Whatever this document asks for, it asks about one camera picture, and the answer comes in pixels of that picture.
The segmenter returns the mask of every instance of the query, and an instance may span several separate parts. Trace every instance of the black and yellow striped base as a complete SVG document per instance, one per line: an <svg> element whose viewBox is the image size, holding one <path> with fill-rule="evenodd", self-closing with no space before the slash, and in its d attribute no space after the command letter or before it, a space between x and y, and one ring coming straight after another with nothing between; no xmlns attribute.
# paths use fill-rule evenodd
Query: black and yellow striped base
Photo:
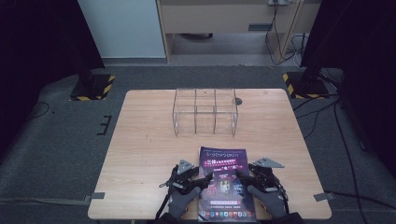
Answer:
<svg viewBox="0 0 396 224"><path fill-rule="evenodd" d="M301 78L301 73L289 73L283 75L283 80L285 81L286 87L288 88L289 95L291 99L324 99L328 98L328 91L322 82L315 83L312 90L309 91L299 91L296 90L296 84Z"/></svg>
<svg viewBox="0 0 396 224"><path fill-rule="evenodd" d="M104 100L113 85L115 76L95 75L95 90L85 88L79 81L70 94L71 101Z"/></svg>

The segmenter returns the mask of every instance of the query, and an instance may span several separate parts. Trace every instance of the magazine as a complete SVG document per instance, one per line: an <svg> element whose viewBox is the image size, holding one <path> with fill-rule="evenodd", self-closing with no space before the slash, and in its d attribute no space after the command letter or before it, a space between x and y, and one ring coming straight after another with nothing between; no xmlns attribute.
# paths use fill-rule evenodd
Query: magazine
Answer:
<svg viewBox="0 0 396 224"><path fill-rule="evenodd" d="M199 178L213 172L213 179L201 192L198 220L256 222L253 196L235 174L235 170L249 174L246 150L201 147L199 163Z"/></svg>

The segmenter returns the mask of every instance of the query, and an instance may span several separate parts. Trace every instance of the transparent shelf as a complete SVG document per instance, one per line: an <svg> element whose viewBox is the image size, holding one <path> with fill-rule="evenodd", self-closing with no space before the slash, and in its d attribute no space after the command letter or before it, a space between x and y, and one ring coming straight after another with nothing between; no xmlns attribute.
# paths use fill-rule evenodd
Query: transparent shelf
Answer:
<svg viewBox="0 0 396 224"><path fill-rule="evenodd" d="M235 135L238 109L234 89L177 89L173 107L175 135Z"/></svg>

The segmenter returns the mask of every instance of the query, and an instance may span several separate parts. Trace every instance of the person's arm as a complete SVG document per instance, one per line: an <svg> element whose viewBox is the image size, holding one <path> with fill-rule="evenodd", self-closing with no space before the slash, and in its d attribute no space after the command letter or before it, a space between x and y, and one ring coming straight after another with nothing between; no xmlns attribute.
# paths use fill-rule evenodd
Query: person's arm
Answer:
<svg viewBox="0 0 396 224"><path fill-rule="evenodd" d="M177 190L171 194L169 199L169 212L164 213L154 224L177 224L181 217L187 212L187 205L201 192L199 187L195 187L186 195L180 194Z"/></svg>
<svg viewBox="0 0 396 224"><path fill-rule="evenodd" d="M305 224L298 213L287 214L283 199L279 198L278 192L261 192L253 186L248 186L247 190L258 198L268 214L273 219L273 224Z"/></svg>

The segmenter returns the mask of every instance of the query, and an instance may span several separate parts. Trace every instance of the power socket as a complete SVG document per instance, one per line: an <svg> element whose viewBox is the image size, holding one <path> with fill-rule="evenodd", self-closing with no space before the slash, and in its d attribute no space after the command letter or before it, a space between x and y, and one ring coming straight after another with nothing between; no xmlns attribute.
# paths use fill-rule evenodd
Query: power socket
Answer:
<svg viewBox="0 0 396 224"><path fill-rule="evenodd" d="M290 4L290 0L268 0L268 6L274 6L275 4L278 6L287 6Z"/></svg>

